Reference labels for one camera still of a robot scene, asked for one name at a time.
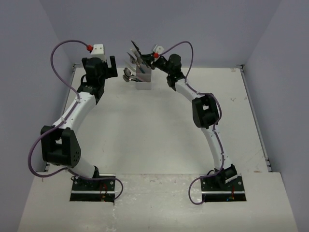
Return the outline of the teal handled fork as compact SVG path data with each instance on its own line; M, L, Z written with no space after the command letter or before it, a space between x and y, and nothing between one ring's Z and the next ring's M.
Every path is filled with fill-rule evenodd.
M135 55L134 53L133 53L133 55L134 55L134 58L138 60L138 63L140 64L140 66L142 66L143 65L142 59L140 57L138 57L137 55Z

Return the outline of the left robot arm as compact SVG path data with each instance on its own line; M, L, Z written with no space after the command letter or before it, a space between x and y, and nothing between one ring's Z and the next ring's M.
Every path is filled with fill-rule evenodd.
M76 133L87 114L98 104L107 79L117 77L115 57L110 65L98 57L83 58L85 74L80 79L76 97L63 116L51 126L41 129L41 148L44 161L67 168L90 190L100 186L98 168L82 157Z

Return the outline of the dark dotted handled knife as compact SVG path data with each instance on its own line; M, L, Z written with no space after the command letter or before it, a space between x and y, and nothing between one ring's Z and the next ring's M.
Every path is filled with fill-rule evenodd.
M138 57L142 57L142 53L141 53L140 48L138 47L138 45L133 40L131 40L131 43L133 44L133 47L134 47L133 53L135 55L137 55Z

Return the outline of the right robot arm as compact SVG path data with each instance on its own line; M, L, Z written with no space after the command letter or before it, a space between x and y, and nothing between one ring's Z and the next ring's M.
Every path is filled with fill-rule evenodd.
M228 189L238 173L221 141L219 121L222 109L212 93L200 93L188 83L187 74L182 72L181 57L172 54L166 59L158 52L139 54L134 59L137 66L144 64L152 70L159 69L167 74L167 84L186 97L192 104L193 121L204 133L214 160L214 173L202 176L206 183L221 190Z

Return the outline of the dark dotted handled spoon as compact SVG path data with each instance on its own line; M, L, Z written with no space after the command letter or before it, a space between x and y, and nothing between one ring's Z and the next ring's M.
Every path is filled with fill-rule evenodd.
M138 83L143 83L144 81L137 78L136 76L126 76L125 74L123 75L123 79L126 81L126 82L130 82L130 81L133 81L133 82L138 82Z

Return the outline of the teal handled knife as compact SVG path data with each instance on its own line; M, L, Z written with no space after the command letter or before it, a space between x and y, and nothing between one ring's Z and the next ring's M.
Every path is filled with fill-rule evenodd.
M133 64L136 64L136 66L139 68L141 73L145 73L145 71L143 70L143 68L140 66L140 64L138 63L138 60L135 59L130 53L127 52L127 54L129 55L129 59L130 62Z

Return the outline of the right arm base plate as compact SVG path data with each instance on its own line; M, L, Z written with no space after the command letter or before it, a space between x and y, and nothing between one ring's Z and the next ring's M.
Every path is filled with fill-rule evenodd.
M219 175L204 177L200 180L202 201L212 202L245 202L246 194L241 174L228 180L221 180Z

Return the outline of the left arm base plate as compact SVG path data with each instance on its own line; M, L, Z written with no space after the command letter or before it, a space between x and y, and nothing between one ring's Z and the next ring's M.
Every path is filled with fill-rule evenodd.
M72 187L70 202L111 202L115 199L115 175L100 174L100 178L109 180L88 181L75 176L71 177Z

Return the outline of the teal handled spoon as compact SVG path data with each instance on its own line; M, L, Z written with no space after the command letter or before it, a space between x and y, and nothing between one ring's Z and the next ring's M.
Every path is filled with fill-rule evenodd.
M129 68L124 68L124 74L127 76L127 77L133 77L135 76L131 70Z

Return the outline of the white three-compartment utensil holder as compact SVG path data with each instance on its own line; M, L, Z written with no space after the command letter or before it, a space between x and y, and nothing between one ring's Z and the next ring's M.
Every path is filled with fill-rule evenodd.
M135 83L137 90L151 90L152 89L152 69L146 65L140 65L143 72L137 68L136 77L140 82Z

